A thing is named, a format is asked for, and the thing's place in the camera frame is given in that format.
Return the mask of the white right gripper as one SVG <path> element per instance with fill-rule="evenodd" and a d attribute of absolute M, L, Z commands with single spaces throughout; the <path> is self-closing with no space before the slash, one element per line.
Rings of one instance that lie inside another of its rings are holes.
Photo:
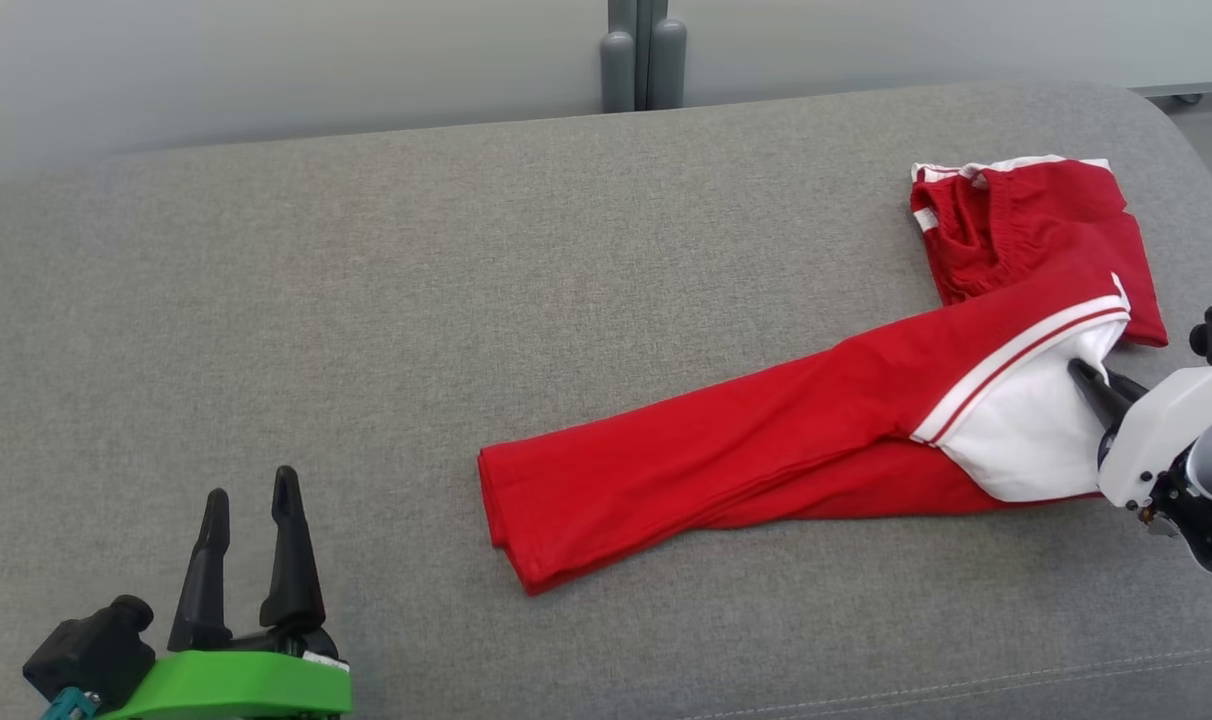
<path fill-rule="evenodd" d="M 1150 392 L 1082 359 L 1069 360 L 1067 368 L 1107 436 L 1115 436 L 1100 462 L 1100 493 L 1113 505 L 1147 505 L 1156 480 L 1140 475 L 1167 470 L 1212 425 L 1212 366 L 1179 368 Z"/>

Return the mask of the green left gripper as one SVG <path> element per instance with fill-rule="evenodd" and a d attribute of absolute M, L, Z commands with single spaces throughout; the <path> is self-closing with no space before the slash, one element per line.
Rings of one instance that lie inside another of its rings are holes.
<path fill-rule="evenodd" d="M 326 621 L 321 579 L 298 473 L 274 474 L 276 527 L 271 578 L 261 602 L 267 630 L 235 635 L 225 625 L 225 553 L 230 507 L 225 488 L 205 501 L 167 655 L 145 642 L 97 659 L 102 719 L 341 719 L 354 708 L 353 676 Z"/>

